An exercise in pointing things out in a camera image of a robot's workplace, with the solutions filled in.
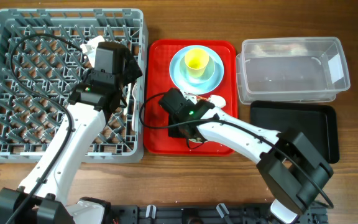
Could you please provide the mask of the white napkin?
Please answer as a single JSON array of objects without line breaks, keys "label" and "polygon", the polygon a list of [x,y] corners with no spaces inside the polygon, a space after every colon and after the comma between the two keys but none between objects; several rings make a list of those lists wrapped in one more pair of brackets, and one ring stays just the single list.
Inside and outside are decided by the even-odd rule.
[{"label": "white napkin", "polygon": [[226,100],[222,96],[211,95],[208,100],[210,103],[214,104],[215,107],[223,108],[226,106]]}]

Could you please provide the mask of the white plastic fork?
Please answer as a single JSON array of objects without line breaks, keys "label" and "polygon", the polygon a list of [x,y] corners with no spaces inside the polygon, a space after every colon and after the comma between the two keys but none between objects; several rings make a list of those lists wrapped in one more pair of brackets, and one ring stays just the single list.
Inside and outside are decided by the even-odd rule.
[{"label": "white plastic fork", "polygon": [[132,83],[129,83],[129,84],[127,85],[126,92],[127,92],[128,95],[130,95],[130,94],[132,93]]}]

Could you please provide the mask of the red snack wrapper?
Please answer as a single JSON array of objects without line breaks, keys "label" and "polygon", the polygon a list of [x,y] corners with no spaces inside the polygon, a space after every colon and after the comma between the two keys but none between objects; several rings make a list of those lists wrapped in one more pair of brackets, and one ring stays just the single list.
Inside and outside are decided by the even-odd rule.
[{"label": "red snack wrapper", "polygon": [[209,98],[205,98],[205,97],[202,97],[202,96],[197,96],[196,99],[197,99],[197,101],[203,100],[203,101],[210,102],[210,99],[209,99]]}]

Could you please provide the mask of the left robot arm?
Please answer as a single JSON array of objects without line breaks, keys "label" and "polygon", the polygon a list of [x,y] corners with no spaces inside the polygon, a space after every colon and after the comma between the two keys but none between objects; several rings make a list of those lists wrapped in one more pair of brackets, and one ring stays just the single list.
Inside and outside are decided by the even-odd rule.
[{"label": "left robot arm", "polygon": [[123,88],[142,76],[124,45],[100,42],[86,78],[70,92],[58,132],[15,190],[0,191],[0,223],[111,223],[111,204],[83,197],[67,205],[74,176],[111,115],[126,107]]}]

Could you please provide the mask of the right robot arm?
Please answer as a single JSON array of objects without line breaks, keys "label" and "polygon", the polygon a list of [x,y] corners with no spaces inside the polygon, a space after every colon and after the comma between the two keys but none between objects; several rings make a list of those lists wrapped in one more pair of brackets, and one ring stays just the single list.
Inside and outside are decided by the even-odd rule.
[{"label": "right robot arm", "polygon": [[333,206],[323,187],[334,171],[303,133],[253,126],[216,103],[191,100],[176,88],[158,103],[187,138],[220,143],[253,161],[275,197],[270,212],[278,221],[293,223],[319,195]]}]

